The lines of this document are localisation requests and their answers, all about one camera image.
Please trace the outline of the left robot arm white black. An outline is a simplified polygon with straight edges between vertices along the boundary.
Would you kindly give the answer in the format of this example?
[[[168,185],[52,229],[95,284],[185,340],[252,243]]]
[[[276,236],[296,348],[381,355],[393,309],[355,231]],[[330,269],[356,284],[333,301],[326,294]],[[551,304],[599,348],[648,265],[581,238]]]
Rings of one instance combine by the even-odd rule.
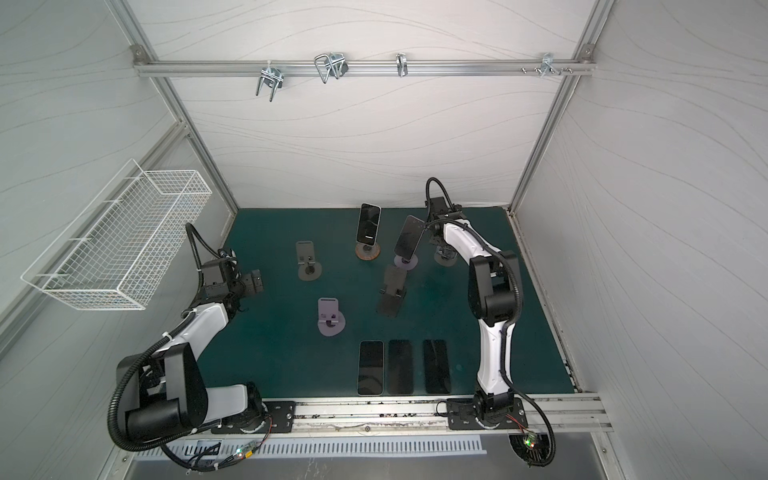
[[[208,387],[198,365],[206,347],[230,323],[240,299],[262,290],[258,270],[240,276],[232,286],[216,287],[213,298],[205,298],[201,288],[175,328],[144,352],[119,362],[107,410],[115,445],[144,451],[207,429],[246,431],[264,425],[267,407],[253,383]]]

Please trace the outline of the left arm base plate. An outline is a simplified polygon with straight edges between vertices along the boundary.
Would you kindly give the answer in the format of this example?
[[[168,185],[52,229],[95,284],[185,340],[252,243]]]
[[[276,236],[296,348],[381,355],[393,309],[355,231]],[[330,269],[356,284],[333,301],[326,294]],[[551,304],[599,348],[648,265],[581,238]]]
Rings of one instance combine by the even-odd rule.
[[[250,421],[245,427],[223,424],[211,429],[214,434],[264,434],[271,427],[272,433],[290,433],[296,413],[295,401],[264,401],[265,416],[261,420]]]

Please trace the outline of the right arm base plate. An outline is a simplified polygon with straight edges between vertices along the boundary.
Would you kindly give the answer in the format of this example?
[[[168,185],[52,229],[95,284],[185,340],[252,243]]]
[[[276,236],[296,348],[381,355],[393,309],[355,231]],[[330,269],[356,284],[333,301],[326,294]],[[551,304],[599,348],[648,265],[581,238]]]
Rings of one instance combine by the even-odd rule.
[[[477,398],[448,398],[445,409],[436,410],[447,418],[450,430],[520,430],[528,429],[522,399],[517,395],[502,397],[501,403],[483,404]]]

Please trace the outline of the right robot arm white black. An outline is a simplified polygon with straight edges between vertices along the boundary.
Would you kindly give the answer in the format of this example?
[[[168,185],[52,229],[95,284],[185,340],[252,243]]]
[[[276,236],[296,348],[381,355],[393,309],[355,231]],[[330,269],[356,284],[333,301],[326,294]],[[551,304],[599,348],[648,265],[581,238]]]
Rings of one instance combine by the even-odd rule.
[[[498,423],[517,393],[510,374],[512,337],[524,304],[517,256],[490,244],[458,211],[429,215],[427,228],[438,246],[468,265],[468,303],[481,350],[473,408],[479,422]]]

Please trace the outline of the phone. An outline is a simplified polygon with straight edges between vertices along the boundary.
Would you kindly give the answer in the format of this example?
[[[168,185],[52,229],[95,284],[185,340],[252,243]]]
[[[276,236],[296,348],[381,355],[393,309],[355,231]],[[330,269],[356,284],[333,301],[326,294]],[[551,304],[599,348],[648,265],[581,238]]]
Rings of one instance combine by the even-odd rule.
[[[414,355],[409,340],[390,340],[387,353],[387,391],[410,395],[414,391]]]
[[[359,348],[357,392],[361,396],[383,393],[384,344],[382,341],[363,341]]]
[[[413,215],[408,215],[395,244],[395,255],[403,262],[410,263],[420,244],[425,231],[425,222]]]
[[[446,341],[424,340],[422,348],[426,392],[432,395],[450,394],[450,363]]]
[[[380,218],[380,206],[370,203],[361,204],[356,231],[357,243],[366,246],[374,246],[376,244]]]

